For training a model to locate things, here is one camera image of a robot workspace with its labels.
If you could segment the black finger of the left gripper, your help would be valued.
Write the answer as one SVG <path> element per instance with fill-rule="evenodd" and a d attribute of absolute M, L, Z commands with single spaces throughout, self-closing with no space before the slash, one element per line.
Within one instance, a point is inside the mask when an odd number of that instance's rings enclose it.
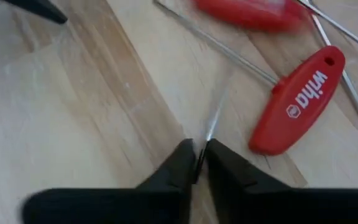
<path fill-rule="evenodd" d="M 1 0 L 56 24 L 64 24 L 68 18 L 50 0 Z"/>

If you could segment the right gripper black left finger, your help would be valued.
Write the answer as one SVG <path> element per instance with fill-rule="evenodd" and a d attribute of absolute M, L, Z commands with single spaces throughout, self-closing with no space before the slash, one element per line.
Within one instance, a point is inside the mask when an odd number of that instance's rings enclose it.
<path fill-rule="evenodd" d="M 133 188 L 46 189 L 22 204 L 23 224 L 189 224 L 195 152 L 183 139 Z"/>

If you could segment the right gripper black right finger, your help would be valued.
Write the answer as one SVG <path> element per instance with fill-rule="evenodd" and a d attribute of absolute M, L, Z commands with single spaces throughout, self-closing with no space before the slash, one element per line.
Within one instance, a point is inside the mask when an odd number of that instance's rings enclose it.
<path fill-rule="evenodd" d="M 358 224 L 358 189 L 291 187 L 216 139 L 206 160 L 221 224 Z"/>

